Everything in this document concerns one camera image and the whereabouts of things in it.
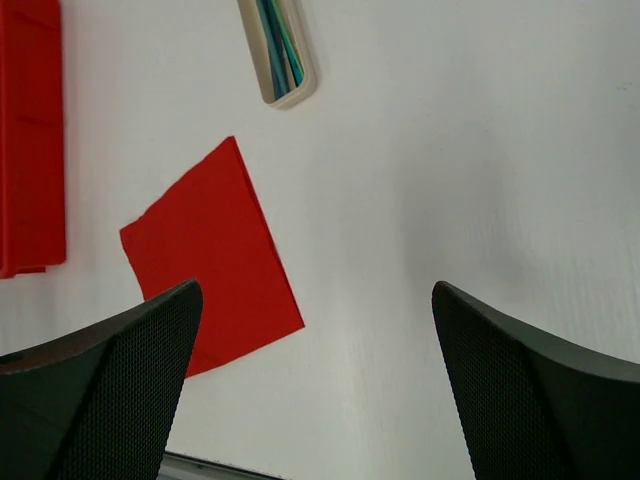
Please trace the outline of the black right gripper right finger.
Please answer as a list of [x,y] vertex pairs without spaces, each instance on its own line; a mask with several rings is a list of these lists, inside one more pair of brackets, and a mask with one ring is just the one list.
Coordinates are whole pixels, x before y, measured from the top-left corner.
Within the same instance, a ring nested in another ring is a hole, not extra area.
[[638,478],[638,364],[444,281],[432,310],[475,478]]

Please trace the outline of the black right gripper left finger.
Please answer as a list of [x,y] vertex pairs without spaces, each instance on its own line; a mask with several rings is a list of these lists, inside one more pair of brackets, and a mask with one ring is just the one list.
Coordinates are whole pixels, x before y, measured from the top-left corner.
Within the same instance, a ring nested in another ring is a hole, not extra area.
[[156,478],[202,309],[190,279],[2,356],[2,478]]

